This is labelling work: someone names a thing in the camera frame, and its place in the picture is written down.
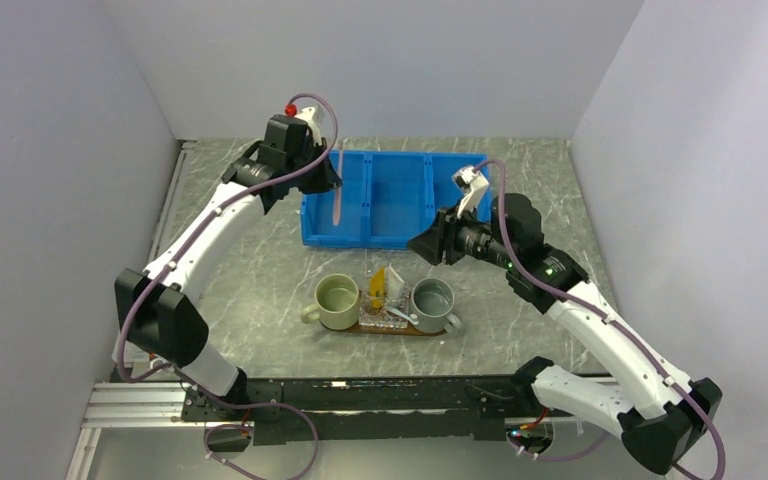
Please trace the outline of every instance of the marble countertop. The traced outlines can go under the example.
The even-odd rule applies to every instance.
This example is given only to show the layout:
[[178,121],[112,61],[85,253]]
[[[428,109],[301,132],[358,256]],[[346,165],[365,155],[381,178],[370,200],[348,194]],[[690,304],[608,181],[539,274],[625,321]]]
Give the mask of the marble countertop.
[[[204,207],[227,164],[250,140],[200,140],[188,153],[170,240]],[[563,140],[508,138],[348,138],[352,150],[478,152],[508,166],[507,189],[527,195],[543,214],[546,241],[567,251],[606,298],[613,297]],[[492,171],[491,181],[498,181]],[[305,247],[299,232],[301,196],[280,201],[228,253],[198,304],[210,342],[249,376],[479,375],[514,372],[535,355],[576,373],[604,368],[566,330],[544,319],[508,287],[504,272],[465,258],[432,267],[407,251]],[[434,276],[455,290],[460,335],[407,337],[331,332],[299,321],[317,282],[344,273],[361,288],[379,268],[413,284]]]

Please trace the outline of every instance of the mug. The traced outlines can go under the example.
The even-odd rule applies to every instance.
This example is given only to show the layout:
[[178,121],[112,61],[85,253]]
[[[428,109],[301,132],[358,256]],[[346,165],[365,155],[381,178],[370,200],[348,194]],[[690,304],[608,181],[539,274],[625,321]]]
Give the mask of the mug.
[[443,329],[456,332],[461,320],[452,313],[455,293],[448,283],[439,278],[426,278],[413,287],[410,312],[415,317],[414,327],[423,333],[438,333]]
[[360,318],[360,289],[347,275],[334,273],[320,280],[314,299],[302,310],[302,323],[319,321],[331,330],[345,330]]

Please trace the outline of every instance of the table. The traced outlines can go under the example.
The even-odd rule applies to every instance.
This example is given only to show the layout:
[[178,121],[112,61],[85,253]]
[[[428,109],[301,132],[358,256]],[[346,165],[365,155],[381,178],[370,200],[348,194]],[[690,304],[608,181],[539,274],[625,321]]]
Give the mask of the table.
[[[479,152],[507,165],[509,192],[527,195],[543,214],[546,241],[567,251],[613,304],[599,250],[564,140],[516,138],[347,138],[346,149]],[[227,165],[252,140],[206,139],[187,151],[176,208],[166,228],[174,240],[204,207]],[[497,172],[492,171],[495,186]],[[535,355],[575,373],[604,368],[566,330],[516,297],[504,272],[465,258],[432,267],[407,251],[305,247],[293,192],[228,252],[198,304],[210,342],[253,377],[480,375],[514,372]],[[455,290],[457,336],[406,337],[331,332],[299,321],[317,282],[331,273],[361,288],[391,264],[414,284],[439,277]]]

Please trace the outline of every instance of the blue divided container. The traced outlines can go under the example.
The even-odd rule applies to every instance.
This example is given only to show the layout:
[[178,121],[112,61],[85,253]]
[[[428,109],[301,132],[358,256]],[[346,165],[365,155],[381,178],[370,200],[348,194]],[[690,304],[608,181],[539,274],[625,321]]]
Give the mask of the blue divided container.
[[[331,152],[337,167],[338,153]],[[340,224],[332,224],[334,192],[304,195],[300,209],[302,242],[336,248],[404,249],[431,225],[440,207],[461,198],[452,175],[477,165],[486,155],[469,153],[343,152]],[[487,176],[487,169],[482,169]],[[492,195],[478,205],[478,218],[490,219]]]

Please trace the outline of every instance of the green mug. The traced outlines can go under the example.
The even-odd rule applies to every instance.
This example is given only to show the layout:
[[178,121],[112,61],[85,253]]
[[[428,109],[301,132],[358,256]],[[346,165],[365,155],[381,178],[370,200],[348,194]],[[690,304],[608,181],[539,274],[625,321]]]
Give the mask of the green mug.
[[319,321],[325,328],[345,330],[360,318],[360,289],[348,275],[334,273],[319,281],[316,303],[301,311],[302,323]]

